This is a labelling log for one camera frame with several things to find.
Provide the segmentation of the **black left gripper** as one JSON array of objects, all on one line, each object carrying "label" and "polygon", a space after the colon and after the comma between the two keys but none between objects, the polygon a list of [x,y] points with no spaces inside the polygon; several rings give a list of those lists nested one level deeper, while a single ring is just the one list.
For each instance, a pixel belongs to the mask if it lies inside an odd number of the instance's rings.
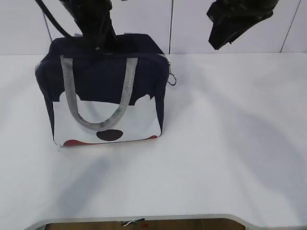
[{"label": "black left gripper", "polygon": [[74,21],[87,41],[95,47],[116,48],[117,39],[110,18],[111,1],[73,0],[71,6]]}]

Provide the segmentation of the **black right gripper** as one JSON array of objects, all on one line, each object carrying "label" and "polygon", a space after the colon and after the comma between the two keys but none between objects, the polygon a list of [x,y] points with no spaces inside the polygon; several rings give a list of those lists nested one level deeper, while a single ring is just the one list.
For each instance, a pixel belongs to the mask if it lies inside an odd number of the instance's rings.
[{"label": "black right gripper", "polygon": [[216,0],[207,11],[213,26],[209,43],[219,50],[233,43],[273,11],[272,0]]}]

